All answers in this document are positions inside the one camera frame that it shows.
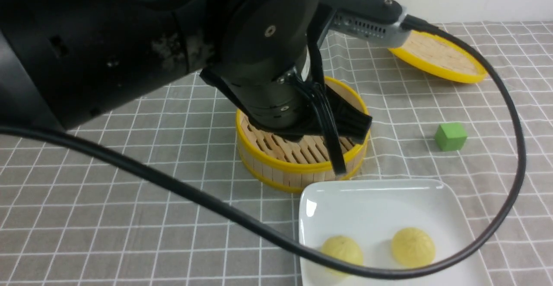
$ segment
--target gray checkered tablecloth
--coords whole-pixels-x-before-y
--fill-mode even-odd
[[[524,122],[528,174],[515,210],[482,248],[496,286],[553,285],[553,22],[447,24],[504,77]],[[490,79],[460,85],[342,34],[326,74],[361,93],[371,148],[356,178],[436,178],[475,235],[514,176],[509,115]],[[441,152],[442,122],[468,132]],[[297,237],[298,196],[261,185],[235,150],[235,108],[197,76],[180,79],[73,134],[124,152]],[[0,284],[297,286],[299,261],[209,211],[113,167],[43,143],[0,137]]]

